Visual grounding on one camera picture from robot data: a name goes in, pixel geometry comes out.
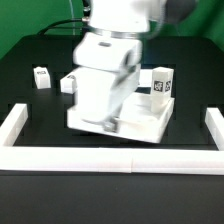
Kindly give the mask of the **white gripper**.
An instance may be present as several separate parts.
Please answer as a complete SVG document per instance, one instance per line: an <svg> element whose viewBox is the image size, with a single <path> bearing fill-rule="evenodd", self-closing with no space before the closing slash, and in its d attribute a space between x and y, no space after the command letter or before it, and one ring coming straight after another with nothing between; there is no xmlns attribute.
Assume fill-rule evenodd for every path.
<svg viewBox="0 0 224 224"><path fill-rule="evenodd" d="M111 117L137 89L139 76L139 65L120 72L78 68L75 78L77 110L80 117L90 123L101 123ZM103 129L106 132L116 132L117 122L107 121Z"/></svg>

